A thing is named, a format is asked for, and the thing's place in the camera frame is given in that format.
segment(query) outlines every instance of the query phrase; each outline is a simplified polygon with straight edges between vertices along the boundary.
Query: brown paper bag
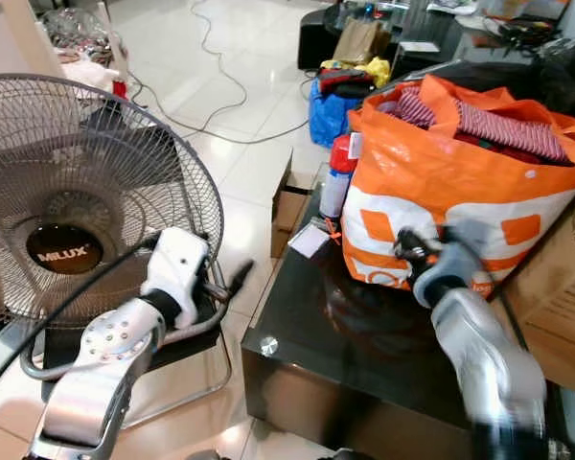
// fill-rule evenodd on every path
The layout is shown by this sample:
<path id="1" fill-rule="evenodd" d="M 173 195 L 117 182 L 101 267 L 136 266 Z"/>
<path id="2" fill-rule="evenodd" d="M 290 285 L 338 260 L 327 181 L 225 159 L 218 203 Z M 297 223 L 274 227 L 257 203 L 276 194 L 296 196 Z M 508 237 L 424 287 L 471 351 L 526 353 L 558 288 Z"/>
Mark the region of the brown paper bag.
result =
<path id="1" fill-rule="evenodd" d="M 379 21 L 364 22 L 347 18 L 347 24 L 334 50 L 334 60 L 366 64 L 385 51 L 390 33 L 381 29 Z"/>

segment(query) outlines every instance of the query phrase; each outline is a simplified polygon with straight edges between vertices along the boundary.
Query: orange and white bag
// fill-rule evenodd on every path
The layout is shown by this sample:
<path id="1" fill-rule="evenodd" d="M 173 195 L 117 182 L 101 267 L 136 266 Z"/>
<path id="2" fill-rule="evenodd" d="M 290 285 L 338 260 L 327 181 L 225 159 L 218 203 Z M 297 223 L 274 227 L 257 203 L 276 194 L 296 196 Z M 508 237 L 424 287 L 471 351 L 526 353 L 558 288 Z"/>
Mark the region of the orange and white bag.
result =
<path id="1" fill-rule="evenodd" d="M 421 85 L 432 110 L 429 130 L 377 111 L 397 101 L 407 86 Z M 453 139 L 460 123 L 459 99 L 483 110 L 552 126 L 575 164 L 575 119 L 535 101 L 516 101 L 506 88 L 478 93 L 426 76 L 365 100 L 350 112 L 362 134 L 362 150 L 343 207 L 343 255 L 351 275 L 363 282 L 408 288 L 408 265 L 394 257 L 402 227 L 436 238 L 436 226 L 477 219 L 488 226 L 482 258 L 497 281 L 522 260 L 575 196 L 575 166 L 529 164 Z M 483 273 L 473 286 L 489 292 Z"/>

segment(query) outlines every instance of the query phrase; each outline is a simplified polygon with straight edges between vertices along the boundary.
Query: tile floor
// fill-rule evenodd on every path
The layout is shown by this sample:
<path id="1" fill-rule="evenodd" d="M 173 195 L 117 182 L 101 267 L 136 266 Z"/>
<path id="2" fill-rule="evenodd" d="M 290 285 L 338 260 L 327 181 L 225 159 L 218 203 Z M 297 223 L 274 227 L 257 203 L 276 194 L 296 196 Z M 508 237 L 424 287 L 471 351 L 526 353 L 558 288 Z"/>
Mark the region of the tile floor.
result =
<path id="1" fill-rule="evenodd" d="M 211 111 L 242 98 L 238 86 L 219 73 L 216 59 L 200 50 L 206 26 L 190 12 L 191 1 L 108 3 L 129 49 L 131 69 L 156 90 L 171 115 L 199 127 Z M 322 6 L 311 0 L 207 0 L 195 7 L 213 20 L 208 47 L 223 53 L 225 70 L 248 92 L 243 106 L 221 112 L 209 129 L 251 140 L 307 119 L 308 103 L 301 90 L 308 93 L 309 86 L 301 88 L 305 76 L 295 64 L 298 25 L 304 14 Z M 138 101 L 158 113 L 148 91 Z M 181 135 L 192 134 L 182 126 L 173 128 Z M 217 449 L 233 460 L 308 460 L 328 455 L 325 448 L 246 415 L 239 344 L 276 265 L 269 257 L 271 195 L 265 180 L 274 180 L 276 164 L 288 151 L 292 154 L 289 183 L 308 188 L 329 153 L 311 142 L 306 126 L 254 146 L 199 133 L 188 140 L 220 189 L 225 235 L 219 260 L 224 272 L 229 276 L 247 257 L 256 261 L 249 282 L 224 319 L 235 372 L 227 387 L 213 397 L 124 431 L 112 458 L 176 460 L 202 449 Z M 4 353 L 0 344 L 0 357 Z M 144 376 L 135 387 L 130 416 L 179 392 L 187 393 L 188 388 L 216 381 L 219 363 L 217 351 L 210 351 Z M 25 378 L 17 363 L 1 380 L 0 460 L 20 458 L 24 453 L 42 410 L 38 394 L 39 384 Z"/>

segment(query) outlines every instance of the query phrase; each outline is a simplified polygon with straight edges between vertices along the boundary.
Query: fan motor hub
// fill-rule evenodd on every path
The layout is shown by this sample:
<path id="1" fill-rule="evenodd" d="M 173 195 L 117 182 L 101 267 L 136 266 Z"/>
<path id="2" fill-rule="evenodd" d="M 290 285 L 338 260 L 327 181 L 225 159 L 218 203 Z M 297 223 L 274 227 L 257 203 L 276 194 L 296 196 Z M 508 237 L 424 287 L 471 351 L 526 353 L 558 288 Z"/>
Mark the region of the fan motor hub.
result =
<path id="1" fill-rule="evenodd" d="M 65 275 L 89 271 L 103 259 L 98 239 L 73 225 L 43 224 L 30 234 L 26 248 L 38 265 Z"/>

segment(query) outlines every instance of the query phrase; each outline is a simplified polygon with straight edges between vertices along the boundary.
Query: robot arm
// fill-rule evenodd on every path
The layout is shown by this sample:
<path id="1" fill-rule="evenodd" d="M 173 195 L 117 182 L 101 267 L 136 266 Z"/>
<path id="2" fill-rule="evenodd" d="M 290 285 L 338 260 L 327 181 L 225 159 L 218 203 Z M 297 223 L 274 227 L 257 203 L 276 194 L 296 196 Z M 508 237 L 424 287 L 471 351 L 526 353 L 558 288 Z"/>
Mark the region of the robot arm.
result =
<path id="1" fill-rule="evenodd" d="M 395 252 L 411 262 L 413 293 L 432 309 L 437 339 L 455 369 L 474 425 L 473 458 L 547 459 L 541 368 L 468 288 L 478 261 L 455 241 L 433 251 L 411 230 L 401 231 Z"/>
<path id="2" fill-rule="evenodd" d="M 162 232 L 141 295 L 95 318 L 84 330 L 72 368 L 57 382 L 26 459 L 105 460 L 115 445 L 134 382 L 162 347 L 167 330 L 196 321 L 192 291 L 207 242 L 178 228 Z M 204 285 L 227 304 L 241 287 Z"/>

